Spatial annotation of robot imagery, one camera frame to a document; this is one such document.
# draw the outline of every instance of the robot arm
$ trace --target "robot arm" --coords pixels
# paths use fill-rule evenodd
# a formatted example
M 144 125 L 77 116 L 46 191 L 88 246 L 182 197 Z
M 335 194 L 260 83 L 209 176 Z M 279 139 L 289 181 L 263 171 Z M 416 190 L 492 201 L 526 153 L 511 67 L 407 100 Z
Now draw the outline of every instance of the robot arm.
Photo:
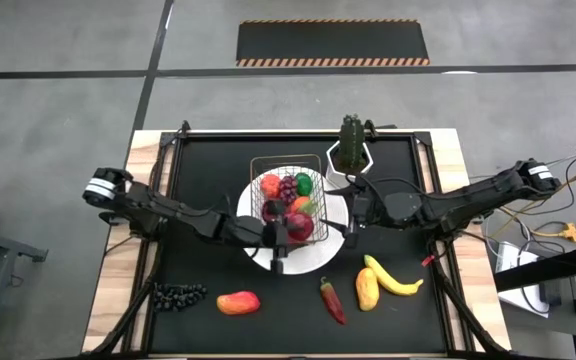
M 282 273 L 283 269 L 280 259 L 299 247 L 289 241 L 288 229 L 280 222 L 264 225 L 252 216 L 232 217 L 211 209 L 193 209 L 155 193 L 146 184 L 134 182 L 125 170 L 98 168 L 86 186 L 83 198 L 92 206 L 110 210 L 114 216 L 128 220 L 131 232 L 142 238 L 156 238 L 166 223 L 178 222 L 192 227 L 197 237 L 206 242 L 242 248 L 272 248 L 271 268 L 277 273 Z
M 351 238 L 356 237 L 358 227 L 377 225 L 395 229 L 423 228 L 441 239 L 464 229 L 473 218 L 488 216 L 512 201 L 548 199 L 561 186 L 548 167 L 534 159 L 518 161 L 491 178 L 444 194 L 416 191 L 382 197 L 374 184 L 386 181 L 406 182 L 397 178 L 370 181 L 359 176 L 349 187 L 330 191 L 329 194 L 351 197 L 351 226 L 327 222 L 328 225 Z

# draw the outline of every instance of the grape bunch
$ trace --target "grape bunch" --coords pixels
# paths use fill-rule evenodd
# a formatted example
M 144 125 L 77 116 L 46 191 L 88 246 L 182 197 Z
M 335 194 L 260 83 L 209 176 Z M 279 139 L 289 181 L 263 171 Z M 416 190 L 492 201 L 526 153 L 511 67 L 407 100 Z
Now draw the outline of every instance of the grape bunch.
M 289 205 L 297 200 L 297 179 L 292 175 L 286 175 L 279 182 L 279 198 Z
M 181 311 L 206 297 L 208 290 L 201 284 L 173 286 L 155 285 L 153 305 L 155 311 Z

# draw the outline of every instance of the black floor mat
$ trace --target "black floor mat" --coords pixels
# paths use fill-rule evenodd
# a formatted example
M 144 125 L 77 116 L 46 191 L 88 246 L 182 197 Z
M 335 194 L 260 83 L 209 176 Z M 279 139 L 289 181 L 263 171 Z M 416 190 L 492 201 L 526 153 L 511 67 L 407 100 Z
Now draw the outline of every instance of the black floor mat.
M 414 19 L 248 20 L 239 26 L 237 66 L 428 65 Z
M 241 191 L 250 182 L 252 158 L 317 154 L 325 159 L 325 152 L 336 137 L 332 134 L 323 139 L 312 136 L 283 140 L 241 136 L 218 141 L 189 139 L 178 160 L 182 175 L 172 183 L 172 198 L 204 209 L 226 193 L 234 210 Z M 422 186 L 409 140 L 380 139 L 369 147 L 375 161 L 371 178 L 400 177 Z M 384 194 L 409 190 L 407 186 L 398 182 L 377 184 Z M 209 295 L 182 312 L 155 313 L 150 351 L 216 354 L 214 357 L 223 354 L 444 353 L 442 320 L 431 271 L 421 266 L 427 256 L 426 241 L 423 233 L 415 229 L 365 229 L 356 249 L 340 250 L 320 269 L 301 275 L 277 276 L 255 264 L 241 249 L 203 243 L 187 226 L 171 225 L 160 243 L 161 278 L 158 281 L 202 283 Z M 364 254 L 375 256 L 402 282 L 424 279 L 419 293 L 402 297 L 382 289 L 379 305 L 370 312 L 360 311 L 355 278 L 364 266 Z M 343 302 L 348 320 L 345 326 L 337 324 L 326 311 L 319 293 L 322 276 L 333 283 Z M 217 310 L 218 295 L 241 290 L 253 291 L 259 296 L 262 303 L 259 311 L 246 316 L 226 316 Z

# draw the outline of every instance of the wire basket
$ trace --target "wire basket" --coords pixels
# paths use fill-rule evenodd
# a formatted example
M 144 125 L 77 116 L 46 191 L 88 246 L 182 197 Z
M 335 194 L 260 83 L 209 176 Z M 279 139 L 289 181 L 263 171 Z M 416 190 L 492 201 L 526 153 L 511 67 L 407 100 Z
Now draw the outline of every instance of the wire basket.
M 261 179 L 265 175 L 274 174 L 283 179 L 284 176 L 295 176 L 298 173 L 305 173 L 312 179 L 312 191 L 309 197 L 315 203 L 315 210 L 311 215 L 314 229 L 303 243 L 326 240 L 328 238 L 328 226 L 321 221 L 327 219 L 326 196 L 321 172 L 321 159 L 317 155 L 265 156 L 252 159 L 250 161 L 250 213 L 252 216 L 262 219 L 262 207 L 268 200 L 261 191 Z

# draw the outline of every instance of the green cactus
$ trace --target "green cactus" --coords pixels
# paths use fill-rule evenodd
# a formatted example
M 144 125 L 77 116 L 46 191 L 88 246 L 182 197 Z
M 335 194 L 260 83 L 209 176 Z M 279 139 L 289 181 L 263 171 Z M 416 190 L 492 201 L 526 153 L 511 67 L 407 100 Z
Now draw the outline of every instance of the green cactus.
M 336 154 L 340 171 L 355 175 L 366 166 L 364 126 L 357 114 L 344 116 L 339 130 L 339 151 Z

